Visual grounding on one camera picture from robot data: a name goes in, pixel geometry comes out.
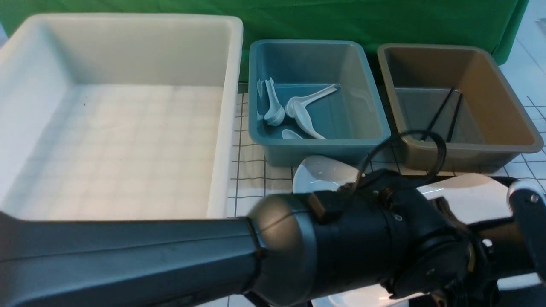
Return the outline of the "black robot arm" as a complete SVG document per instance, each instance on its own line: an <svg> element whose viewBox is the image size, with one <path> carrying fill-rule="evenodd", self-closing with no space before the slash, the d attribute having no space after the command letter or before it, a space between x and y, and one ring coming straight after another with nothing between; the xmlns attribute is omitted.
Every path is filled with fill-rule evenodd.
<svg viewBox="0 0 546 307"><path fill-rule="evenodd" d="M445 197L381 170L337 191L273 194L245 217L24 221L1 214L3 307L191 307L244 295L288 307L378 284L444 306L493 306L500 278L544 276L544 196L513 184L512 216L464 224Z"/></svg>

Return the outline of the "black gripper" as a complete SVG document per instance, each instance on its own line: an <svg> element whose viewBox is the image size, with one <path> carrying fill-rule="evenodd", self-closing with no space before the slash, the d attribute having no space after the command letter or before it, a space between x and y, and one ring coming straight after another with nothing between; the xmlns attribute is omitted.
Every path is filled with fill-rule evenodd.
<svg viewBox="0 0 546 307"><path fill-rule="evenodd" d="M512 217L466 225L444 198L396 209L410 241L386 281L392 299L423 293L437 307L493 307L499 302L499 279L534 268Z"/></svg>

